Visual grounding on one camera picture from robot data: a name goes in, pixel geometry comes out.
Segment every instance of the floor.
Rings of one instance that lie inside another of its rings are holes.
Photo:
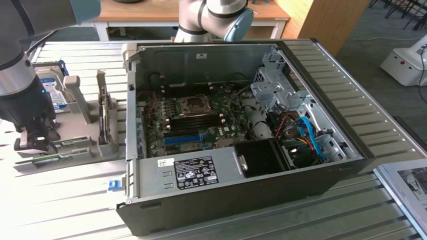
[[[378,1],[374,8],[366,9],[337,59],[389,113],[401,116],[421,139],[427,142],[427,104],[419,96],[418,87],[402,86],[379,67],[394,48],[407,48],[418,40],[354,40],[375,37],[413,39],[426,35],[426,29],[419,31],[411,29],[415,21],[406,30],[402,29],[410,16],[401,19],[401,12],[397,11],[389,19],[385,19],[387,11],[382,1]],[[148,36],[147,39],[156,37],[167,39],[172,32],[175,32],[172,28],[162,33],[156,29],[147,29],[144,35]],[[96,31],[90,27],[63,29],[50,39],[50,41],[96,40]],[[427,87],[422,88],[422,92],[427,98]]]

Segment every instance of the blue pcie slot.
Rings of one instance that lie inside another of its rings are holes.
[[[203,141],[203,135],[198,134],[191,136],[168,137],[164,139],[164,144],[183,144],[200,141]]]

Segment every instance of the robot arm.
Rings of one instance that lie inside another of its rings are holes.
[[[98,17],[100,0],[0,0],[0,9],[0,119],[22,133],[15,150],[42,153],[59,138],[56,115],[19,41]]]
[[[254,21],[247,5],[247,0],[179,0],[175,42],[210,42],[210,33],[227,42],[241,41]]]

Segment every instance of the metal slatted table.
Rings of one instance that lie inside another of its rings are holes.
[[[382,163],[426,158],[426,151],[323,47],[309,39],[286,40],[286,43],[377,154],[377,161],[362,174],[339,182],[322,196],[140,239],[418,239],[410,221],[371,170]],[[32,61],[63,59],[70,74],[80,76],[87,100],[98,98],[96,70],[106,69],[108,91],[120,105],[119,131],[124,144],[127,78],[122,68],[122,44],[48,42],[38,49]],[[302,82],[293,78],[303,88]],[[16,137],[15,132],[4,133],[8,127],[0,122],[2,139]],[[11,146],[0,145],[0,152],[11,152]],[[2,190],[0,200],[3,206],[10,206],[0,216],[4,239],[136,239],[115,211],[123,193],[106,190],[108,179],[126,173],[123,160],[15,178],[8,160],[0,161],[0,179],[11,183]]]

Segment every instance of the power supply label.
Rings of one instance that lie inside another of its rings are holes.
[[[174,165],[180,190],[219,183],[212,156],[175,161]]]

